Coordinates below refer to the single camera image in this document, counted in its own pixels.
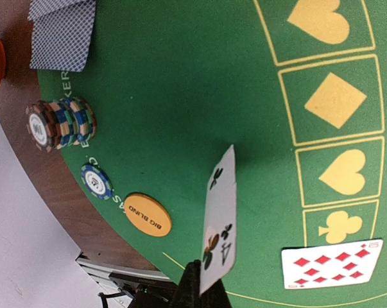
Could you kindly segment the single blue playing card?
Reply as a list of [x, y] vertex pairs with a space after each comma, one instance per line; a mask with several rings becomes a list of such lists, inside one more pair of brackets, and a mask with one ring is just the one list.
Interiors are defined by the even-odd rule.
[[96, 2], [82, 1], [33, 22], [30, 68], [81, 72], [89, 54]]

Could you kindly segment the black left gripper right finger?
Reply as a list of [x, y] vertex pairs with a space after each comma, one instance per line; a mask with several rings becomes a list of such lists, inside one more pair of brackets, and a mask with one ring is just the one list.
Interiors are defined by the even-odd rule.
[[200, 296], [201, 308], [232, 308], [222, 280], [217, 280]]

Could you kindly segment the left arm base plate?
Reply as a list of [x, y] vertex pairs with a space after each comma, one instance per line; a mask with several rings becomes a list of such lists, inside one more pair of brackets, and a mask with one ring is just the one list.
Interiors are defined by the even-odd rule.
[[98, 294], [101, 298], [103, 308], [109, 307], [109, 299], [122, 296], [131, 298], [132, 301], [129, 307], [170, 307], [170, 302], [177, 289], [177, 285], [173, 282], [133, 277], [122, 273], [110, 273], [108, 278], [118, 287], [118, 292]]

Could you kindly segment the orange big blind button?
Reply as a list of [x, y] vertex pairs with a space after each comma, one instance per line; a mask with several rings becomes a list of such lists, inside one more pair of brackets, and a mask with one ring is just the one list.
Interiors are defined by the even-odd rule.
[[155, 199], [133, 193], [124, 201], [124, 211], [132, 225], [152, 237], [167, 236], [173, 226], [167, 210]]

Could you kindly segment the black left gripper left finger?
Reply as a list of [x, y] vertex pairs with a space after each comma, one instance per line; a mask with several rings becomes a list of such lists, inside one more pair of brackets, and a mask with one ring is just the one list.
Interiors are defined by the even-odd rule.
[[179, 285], [169, 303], [169, 307], [198, 308], [200, 304], [200, 266], [201, 262], [195, 260], [185, 267]]

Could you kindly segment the ace of clubs card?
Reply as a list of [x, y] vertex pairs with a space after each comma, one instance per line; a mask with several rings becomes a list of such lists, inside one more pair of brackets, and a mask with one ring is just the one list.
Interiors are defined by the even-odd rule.
[[207, 184], [200, 294], [231, 271], [237, 252], [236, 154], [230, 146]]

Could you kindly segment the red white chip stack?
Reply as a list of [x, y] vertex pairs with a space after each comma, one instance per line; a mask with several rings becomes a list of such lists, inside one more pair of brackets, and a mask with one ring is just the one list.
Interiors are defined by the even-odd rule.
[[40, 99], [26, 107], [25, 115], [27, 131], [40, 151], [87, 144], [96, 134], [96, 115], [81, 97]]

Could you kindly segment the green white small chip stack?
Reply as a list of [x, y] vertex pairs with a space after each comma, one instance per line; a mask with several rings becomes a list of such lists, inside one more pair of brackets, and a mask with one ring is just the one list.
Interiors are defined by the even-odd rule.
[[113, 185], [107, 174], [98, 166], [84, 164], [81, 168], [81, 180], [94, 197], [100, 200], [112, 197]]

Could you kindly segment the ten of diamonds card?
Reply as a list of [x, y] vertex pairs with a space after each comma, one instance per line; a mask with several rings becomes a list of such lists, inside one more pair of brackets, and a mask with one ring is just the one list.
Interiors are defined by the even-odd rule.
[[363, 284], [372, 278], [384, 241], [286, 248], [281, 251], [285, 289]]

